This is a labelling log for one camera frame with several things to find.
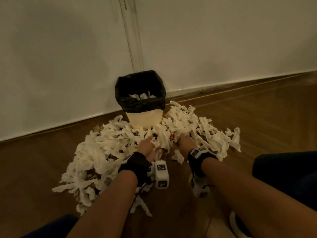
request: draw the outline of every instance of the wooden floor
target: wooden floor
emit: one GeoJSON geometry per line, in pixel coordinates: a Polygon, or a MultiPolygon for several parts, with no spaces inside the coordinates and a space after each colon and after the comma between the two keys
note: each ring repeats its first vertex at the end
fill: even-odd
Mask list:
{"type": "MultiPolygon", "coordinates": [[[[317,150],[317,73],[175,100],[195,106],[195,113],[212,118],[218,129],[240,127],[242,152],[229,149],[224,162],[243,172],[250,173],[254,158],[263,153],[317,150]]],[[[118,114],[123,112],[0,143],[0,237],[17,238],[64,214],[76,214],[72,195],[51,188],[90,129],[118,114]]],[[[167,163],[170,187],[142,195],[153,217],[137,208],[128,216],[123,237],[233,237],[227,223],[230,208],[223,200],[217,194],[197,200],[188,186],[188,164],[168,158],[167,163]]]]}

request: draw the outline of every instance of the hand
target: hand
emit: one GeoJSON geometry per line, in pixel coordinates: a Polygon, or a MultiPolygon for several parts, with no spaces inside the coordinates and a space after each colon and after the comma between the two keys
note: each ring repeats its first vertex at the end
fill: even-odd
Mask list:
{"type": "Polygon", "coordinates": [[[142,140],[140,142],[139,148],[137,150],[137,152],[143,154],[146,158],[153,152],[153,148],[155,147],[155,145],[151,142],[152,139],[153,139],[153,136],[150,136],[147,139],[142,140]]]}
{"type": "Polygon", "coordinates": [[[178,143],[180,145],[179,151],[185,159],[187,159],[188,153],[193,148],[197,148],[197,145],[195,144],[194,140],[185,134],[180,135],[178,143]]]}

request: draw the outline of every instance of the forearm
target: forearm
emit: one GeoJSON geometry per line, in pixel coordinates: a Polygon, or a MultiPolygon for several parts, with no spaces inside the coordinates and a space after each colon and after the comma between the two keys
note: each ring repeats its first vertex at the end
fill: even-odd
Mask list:
{"type": "Polygon", "coordinates": [[[317,236],[317,212],[300,202],[214,158],[201,169],[254,237],[317,236]]]}
{"type": "Polygon", "coordinates": [[[132,171],[121,171],[76,223],[67,238],[120,237],[137,183],[137,177],[132,171]]]}

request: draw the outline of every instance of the white wall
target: white wall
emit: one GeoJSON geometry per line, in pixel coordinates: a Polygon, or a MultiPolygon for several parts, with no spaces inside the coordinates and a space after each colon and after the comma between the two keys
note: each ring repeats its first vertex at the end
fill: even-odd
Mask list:
{"type": "Polygon", "coordinates": [[[317,0],[136,0],[167,92],[317,69],[317,0]]]}
{"type": "Polygon", "coordinates": [[[0,0],[0,140],[120,109],[118,0],[0,0]]]}

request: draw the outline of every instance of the cream trash bin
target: cream trash bin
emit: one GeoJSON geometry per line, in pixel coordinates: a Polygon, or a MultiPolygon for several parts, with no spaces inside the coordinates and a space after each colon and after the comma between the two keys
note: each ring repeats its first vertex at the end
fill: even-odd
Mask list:
{"type": "Polygon", "coordinates": [[[155,71],[119,77],[115,86],[115,95],[134,129],[150,128],[162,121],[166,91],[162,79],[155,71]],[[149,92],[156,97],[141,100],[130,97],[149,92]]]}

